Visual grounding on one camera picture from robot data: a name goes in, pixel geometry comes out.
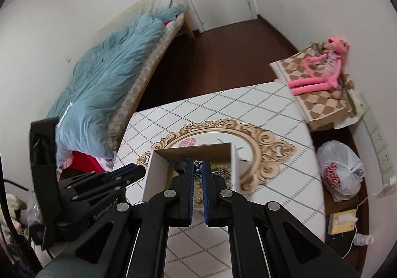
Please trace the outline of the white patterned tablecloth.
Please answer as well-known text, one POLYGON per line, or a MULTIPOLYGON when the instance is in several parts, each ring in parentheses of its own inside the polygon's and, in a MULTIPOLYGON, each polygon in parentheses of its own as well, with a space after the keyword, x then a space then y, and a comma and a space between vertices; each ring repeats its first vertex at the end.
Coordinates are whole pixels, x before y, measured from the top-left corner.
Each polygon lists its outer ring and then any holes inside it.
MULTIPOLYGON (((290 211, 317 237, 326 235, 324 192, 314 145, 286 85, 281 82, 229 89, 155 106, 135 113, 127 125, 115 157, 120 168, 130 163, 147 163, 153 146, 163 145, 176 134, 175 146, 232 143, 245 167, 254 160, 249 143, 225 132, 225 121, 235 128, 247 126, 250 137, 270 131, 278 145, 293 146, 289 156, 281 150, 279 171, 259 185, 247 198, 265 204, 276 201, 290 211)), ((209 228, 196 212, 188 228, 171 228, 167 241, 166 277, 231 277, 232 264, 228 231, 209 228)))

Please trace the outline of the white power strip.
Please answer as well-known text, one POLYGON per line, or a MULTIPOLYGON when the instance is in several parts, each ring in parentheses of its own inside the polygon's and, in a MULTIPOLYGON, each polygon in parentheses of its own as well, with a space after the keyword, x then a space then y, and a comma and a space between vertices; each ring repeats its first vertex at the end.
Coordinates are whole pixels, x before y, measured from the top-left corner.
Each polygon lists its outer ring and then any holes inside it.
POLYGON ((363 93, 357 95, 360 107, 363 111, 361 119, 370 137, 371 144, 376 154, 377 163, 380 167, 382 177, 382 188, 374 193, 374 196, 390 195, 396 192, 396 170, 393 165, 392 157, 388 150, 388 143, 382 132, 380 122, 374 115, 372 107, 368 104, 363 93))

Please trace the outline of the pink panther plush toy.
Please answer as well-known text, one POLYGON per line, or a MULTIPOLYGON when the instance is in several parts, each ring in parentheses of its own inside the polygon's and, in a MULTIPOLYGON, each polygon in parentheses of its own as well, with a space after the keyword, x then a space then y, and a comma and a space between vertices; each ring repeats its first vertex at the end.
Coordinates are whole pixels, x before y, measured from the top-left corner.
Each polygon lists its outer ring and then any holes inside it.
POLYGON ((338 78, 344 65, 342 56, 349 52, 350 43, 338 37, 331 37, 324 44, 323 49, 322 55, 308 56, 302 61, 309 78, 298 78, 287 83, 294 96, 338 88, 338 78), (323 68, 321 74, 317 76, 312 66, 319 62, 323 63, 323 68))

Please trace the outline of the checkered brown box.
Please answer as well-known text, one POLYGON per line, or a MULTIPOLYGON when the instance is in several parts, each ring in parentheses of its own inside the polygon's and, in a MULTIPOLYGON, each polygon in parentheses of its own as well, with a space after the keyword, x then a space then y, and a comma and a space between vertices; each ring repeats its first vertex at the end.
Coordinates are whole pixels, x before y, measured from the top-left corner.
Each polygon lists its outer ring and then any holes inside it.
MULTIPOLYGON (((302 61, 308 56, 322 55, 326 42, 313 43, 289 58, 271 63, 270 67, 277 79, 288 83, 298 78, 309 78, 302 61)), ((322 62, 312 66, 317 76, 321 74, 322 68, 322 62)), ((349 127, 358 122, 363 113, 345 64, 338 78, 336 90, 323 90, 294 97, 305 122, 312 131, 349 127)))

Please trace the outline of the teal blue duvet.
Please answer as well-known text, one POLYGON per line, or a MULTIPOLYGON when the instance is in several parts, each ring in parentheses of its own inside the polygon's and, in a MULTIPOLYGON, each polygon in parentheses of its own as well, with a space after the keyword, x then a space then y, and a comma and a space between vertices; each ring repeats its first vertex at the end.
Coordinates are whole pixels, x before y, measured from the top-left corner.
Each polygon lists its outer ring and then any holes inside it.
POLYGON ((57 166, 72 151, 111 159, 107 143, 110 118, 120 108, 147 56, 165 33, 165 24, 183 12, 173 6, 145 13, 89 49, 75 65, 70 83, 48 112, 56 127, 57 166))

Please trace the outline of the red bed sheet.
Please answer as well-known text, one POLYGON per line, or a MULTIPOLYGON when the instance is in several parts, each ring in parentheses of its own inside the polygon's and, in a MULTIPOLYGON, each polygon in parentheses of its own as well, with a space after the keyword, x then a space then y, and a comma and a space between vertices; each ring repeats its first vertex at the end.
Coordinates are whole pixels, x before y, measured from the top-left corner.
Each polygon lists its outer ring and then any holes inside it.
POLYGON ((72 151, 71 156, 61 165, 61 170, 65 169, 74 169, 83 173, 104 172, 94 157, 77 151, 72 151))

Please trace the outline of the white cardboard box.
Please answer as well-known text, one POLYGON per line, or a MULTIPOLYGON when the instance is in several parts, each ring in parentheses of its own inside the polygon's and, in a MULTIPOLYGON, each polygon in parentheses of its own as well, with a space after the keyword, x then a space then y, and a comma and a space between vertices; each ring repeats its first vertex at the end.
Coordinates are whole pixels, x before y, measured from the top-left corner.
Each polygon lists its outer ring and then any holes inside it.
POLYGON ((202 162, 209 162, 212 173, 222 177, 226 187, 240 191, 239 178, 248 170, 250 161, 241 157, 242 150, 234 143, 217 143, 190 147, 153 150, 146 167, 146 180, 142 201, 147 202, 155 194, 171 188, 174 177, 184 170, 192 171, 190 183, 193 190, 193 204, 203 208, 202 162))

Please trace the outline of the yellow tissue box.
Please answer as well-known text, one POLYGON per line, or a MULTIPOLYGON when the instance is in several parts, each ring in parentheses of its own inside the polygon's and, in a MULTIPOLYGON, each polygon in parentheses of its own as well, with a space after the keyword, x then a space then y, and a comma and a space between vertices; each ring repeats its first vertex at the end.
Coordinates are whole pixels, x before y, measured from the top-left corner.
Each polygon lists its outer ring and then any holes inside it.
POLYGON ((330 214, 328 220, 328 234, 333 236, 353 231, 358 221, 356 212, 355 209, 350 209, 330 214))

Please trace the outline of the black chair back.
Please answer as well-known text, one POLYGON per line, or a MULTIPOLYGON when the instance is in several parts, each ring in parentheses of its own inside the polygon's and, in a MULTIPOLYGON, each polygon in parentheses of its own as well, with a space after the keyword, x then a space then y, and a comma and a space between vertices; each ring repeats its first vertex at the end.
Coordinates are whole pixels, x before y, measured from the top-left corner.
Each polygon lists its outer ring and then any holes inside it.
POLYGON ((45 226, 41 242, 43 249, 54 244, 61 210, 55 142, 58 122, 59 118, 55 117, 35 121, 30 126, 30 167, 34 192, 45 226))

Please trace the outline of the white plastic bag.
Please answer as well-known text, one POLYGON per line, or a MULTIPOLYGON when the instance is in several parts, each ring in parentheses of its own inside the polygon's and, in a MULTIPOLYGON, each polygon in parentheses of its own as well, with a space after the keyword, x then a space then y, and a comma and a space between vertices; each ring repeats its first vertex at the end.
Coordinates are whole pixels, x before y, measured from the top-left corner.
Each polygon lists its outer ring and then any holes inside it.
POLYGON ((322 182, 336 203, 358 194, 364 179, 362 161, 342 142, 327 141, 316 153, 322 182))

